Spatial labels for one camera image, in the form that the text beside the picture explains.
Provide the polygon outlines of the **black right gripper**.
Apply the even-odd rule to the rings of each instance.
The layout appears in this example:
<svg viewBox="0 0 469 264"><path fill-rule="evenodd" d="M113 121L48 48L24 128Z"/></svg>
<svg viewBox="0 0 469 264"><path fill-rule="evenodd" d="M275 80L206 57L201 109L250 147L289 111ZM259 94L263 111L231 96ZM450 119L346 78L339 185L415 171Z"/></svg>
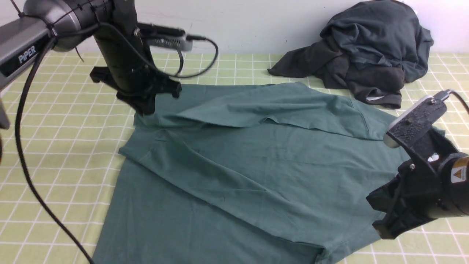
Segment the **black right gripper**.
<svg viewBox="0 0 469 264"><path fill-rule="evenodd" d="M396 239L436 219L468 216L467 154L433 128L410 142L388 131L385 143L402 147L409 160L366 198L372 209L385 213L372 224L382 239Z"/></svg>

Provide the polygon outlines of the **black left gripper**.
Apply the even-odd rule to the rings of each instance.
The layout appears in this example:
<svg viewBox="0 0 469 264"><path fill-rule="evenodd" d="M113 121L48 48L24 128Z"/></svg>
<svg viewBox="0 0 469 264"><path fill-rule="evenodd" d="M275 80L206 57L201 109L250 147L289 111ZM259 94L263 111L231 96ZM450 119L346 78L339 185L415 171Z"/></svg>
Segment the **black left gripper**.
<svg viewBox="0 0 469 264"><path fill-rule="evenodd" d="M92 82L116 90L117 99L137 114L152 115L159 94L180 96L181 83L156 69L149 47L139 37L125 36L114 26L100 26L94 38L107 65L93 68Z"/></svg>

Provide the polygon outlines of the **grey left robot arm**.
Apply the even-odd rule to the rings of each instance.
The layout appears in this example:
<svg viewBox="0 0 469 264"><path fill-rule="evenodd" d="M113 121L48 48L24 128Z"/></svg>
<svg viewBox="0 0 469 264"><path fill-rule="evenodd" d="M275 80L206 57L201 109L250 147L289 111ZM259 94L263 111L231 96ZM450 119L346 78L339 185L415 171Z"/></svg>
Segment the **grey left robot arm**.
<svg viewBox="0 0 469 264"><path fill-rule="evenodd" d="M158 94L178 98L181 83L158 70L151 58L133 0L27 0L17 20L2 25L1 89L48 51L68 52L89 37L106 63L90 73L92 82L116 90L139 115L151 115Z"/></svg>

